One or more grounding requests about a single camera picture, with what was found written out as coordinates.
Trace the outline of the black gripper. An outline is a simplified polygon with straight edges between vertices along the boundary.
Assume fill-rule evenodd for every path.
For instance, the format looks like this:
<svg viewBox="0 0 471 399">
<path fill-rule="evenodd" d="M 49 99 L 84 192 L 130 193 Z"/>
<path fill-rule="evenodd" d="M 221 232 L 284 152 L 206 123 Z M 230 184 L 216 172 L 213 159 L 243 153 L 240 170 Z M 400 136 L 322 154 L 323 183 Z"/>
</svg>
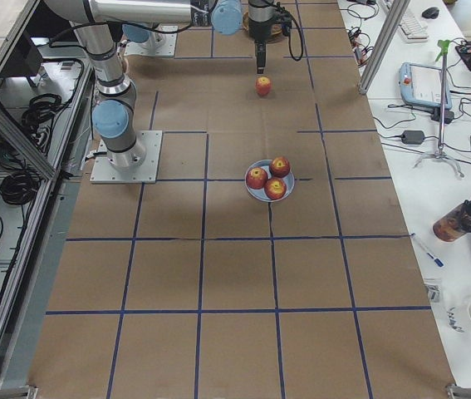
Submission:
<svg viewBox="0 0 471 399">
<path fill-rule="evenodd" d="M 267 60 L 267 40 L 275 23 L 273 1 L 250 0 L 248 2 L 248 34 L 254 40 L 256 72 L 263 75 Z"/>
</svg>

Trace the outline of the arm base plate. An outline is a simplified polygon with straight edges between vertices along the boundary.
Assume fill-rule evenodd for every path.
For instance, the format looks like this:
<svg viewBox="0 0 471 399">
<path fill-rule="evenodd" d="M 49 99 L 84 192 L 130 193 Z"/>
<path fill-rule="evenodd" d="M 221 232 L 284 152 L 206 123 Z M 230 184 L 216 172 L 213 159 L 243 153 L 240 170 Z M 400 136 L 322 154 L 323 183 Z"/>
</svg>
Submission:
<svg viewBox="0 0 471 399">
<path fill-rule="evenodd" d="M 91 170 L 93 184 L 135 184 L 156 182 L 159 155 L 162 146 L 162 131 L 137 131 L 135 147 L 126 153 L 112 153 L 105 143 L 99 144 L 97 156 Z"/>
<path fill-rule="evenodd" d="M 126 56 L 173 57 L 175 52 L 176 34 L 152 33 L 144 42 L 127 39 L 124 54 Z"/>
</svg>

